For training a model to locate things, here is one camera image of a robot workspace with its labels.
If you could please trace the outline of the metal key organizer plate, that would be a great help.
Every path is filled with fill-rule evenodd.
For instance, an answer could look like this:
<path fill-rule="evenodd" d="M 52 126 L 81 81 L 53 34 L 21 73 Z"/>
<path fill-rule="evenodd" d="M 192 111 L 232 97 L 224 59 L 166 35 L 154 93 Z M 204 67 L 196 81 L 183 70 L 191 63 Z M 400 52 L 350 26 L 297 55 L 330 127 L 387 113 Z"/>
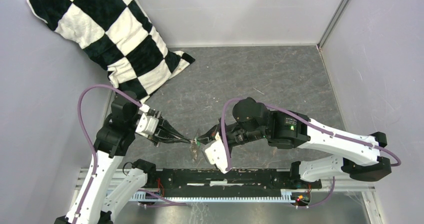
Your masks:
<path fill-rule="evenodd" d="M 201 130 L 200 130 L 200 129 L 198 129 L 198 130 L 196 131 L 196 133 L 195 133 L 194 137 L 190 140 L 190 147 L 189 147 L 189 150 L 190 150 L 190 154 L 191 154 L 191 157 L 192 157 L 191 159 L 192 159 L 192 162 L 193 162 L 193 163 L 198 162 L 199 157 L 200 157 L 200 154 L 201 154 L 201 149 L 200 149 L 200 147 L 196 147 L 196 145 L 194 144 L 194 141 L 195 141 L 195 140 L 198 140 L 197 138 L 201 135 L 200 133 L 201 133 Z"/>

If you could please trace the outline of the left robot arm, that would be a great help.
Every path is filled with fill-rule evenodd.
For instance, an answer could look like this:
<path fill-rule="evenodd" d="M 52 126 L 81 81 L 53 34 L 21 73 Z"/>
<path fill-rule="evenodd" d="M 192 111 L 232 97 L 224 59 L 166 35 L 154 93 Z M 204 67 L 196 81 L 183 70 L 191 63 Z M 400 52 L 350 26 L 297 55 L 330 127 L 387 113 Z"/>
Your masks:
<path fill-rule="evenodd" d="M 89 141 L 92 160 L 82 188 L 68 213 L 58 217 L 56 223 L 115 223 L 120 211 L 139 189 L 156 184 L 156 165 L 138 159 L 124 180 L 107 193 L 136 135 L 146 137 L 154 145 L 190 143 L 159 111 L 139 102 L 132 91 L 118 91 L 111 111 L 95 141 Z"/>

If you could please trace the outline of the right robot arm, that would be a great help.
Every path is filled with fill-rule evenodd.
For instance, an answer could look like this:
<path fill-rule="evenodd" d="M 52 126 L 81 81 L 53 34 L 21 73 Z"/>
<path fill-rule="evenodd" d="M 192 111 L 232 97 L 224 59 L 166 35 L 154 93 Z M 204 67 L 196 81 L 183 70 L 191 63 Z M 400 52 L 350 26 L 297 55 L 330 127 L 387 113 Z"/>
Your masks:
<path fill-rule="evenodd" d="M 235 146 L 265 139 L 278 149 L 312 149 L 328 153 L 313 161 L 296 161 L 290 166 L 289 182 L 301 188 L 324 177 L 348 176 L 357 181 L 376 182 L 391 173 L 389 158 L 381 155 L 386 135 L 376 132 L 357 135 L 326 126 L 304 114 L 267 105 L 251 97 L 233 99 L 235 122 L 224 119 L 207 133 L 193 139 L 193 149 L 222 173 L 230 171 Z"/>

